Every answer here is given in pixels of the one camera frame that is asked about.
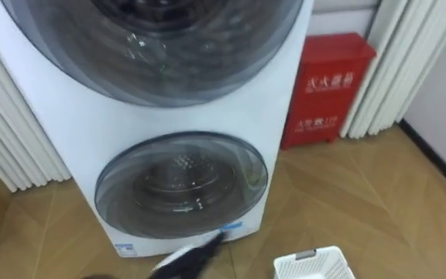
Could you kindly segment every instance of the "basket handle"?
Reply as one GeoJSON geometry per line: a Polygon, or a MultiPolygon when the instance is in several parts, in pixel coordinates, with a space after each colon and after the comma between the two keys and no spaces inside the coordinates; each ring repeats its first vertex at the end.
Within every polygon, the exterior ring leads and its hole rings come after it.
{"type": "Polygon", "coordinates": [[[307,259],[307,258],[315,257],[315,256],[316,256],[316,249],[307,250],[307,251],[295,253],[295,260],[303,260],[303,259],[307,259]]]}

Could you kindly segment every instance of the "red cabinet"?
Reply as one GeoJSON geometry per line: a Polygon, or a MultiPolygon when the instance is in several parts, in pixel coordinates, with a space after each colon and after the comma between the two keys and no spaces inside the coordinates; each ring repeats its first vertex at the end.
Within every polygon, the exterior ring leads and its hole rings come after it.
{"type": "Polygon", "coordinates": [[[336,138],[375,55],[357,33],[306,38],[282,149],[336,138]]]}

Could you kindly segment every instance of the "white basket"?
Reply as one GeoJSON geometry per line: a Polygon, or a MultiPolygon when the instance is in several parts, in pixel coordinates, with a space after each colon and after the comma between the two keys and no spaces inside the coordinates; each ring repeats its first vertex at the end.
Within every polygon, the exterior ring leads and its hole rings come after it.
{"type": "Polygon", "coordinates": [[[336,246],[276,258],[275,279],[355,279],[336,246]]]}

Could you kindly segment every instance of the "lower washer door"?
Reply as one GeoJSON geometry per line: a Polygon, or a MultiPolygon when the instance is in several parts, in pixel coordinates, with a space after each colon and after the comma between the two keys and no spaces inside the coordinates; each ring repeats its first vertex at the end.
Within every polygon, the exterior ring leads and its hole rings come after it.
{"type": "Polygon", "coordinates": [[[95,204],[112,227],[173,239],[219,229],[248,212],[268,173],[248,143],[217,133],[174,133],[119,154],[99,176],[95,204]]]}

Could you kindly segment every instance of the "baseboard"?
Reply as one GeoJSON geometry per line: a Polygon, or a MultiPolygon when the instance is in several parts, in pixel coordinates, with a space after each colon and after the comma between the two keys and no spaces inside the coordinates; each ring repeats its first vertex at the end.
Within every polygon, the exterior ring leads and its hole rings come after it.
{"type": "Polygon", "coordinates": [[[402,120],[399,127],[407,134],[407,136],[416,143],[417,147],[426,155],[426,157],[440,170],[446,177],[446,162],[438,155],[433,148],[424,140],[416,130],[406,121],[402,120]]]}

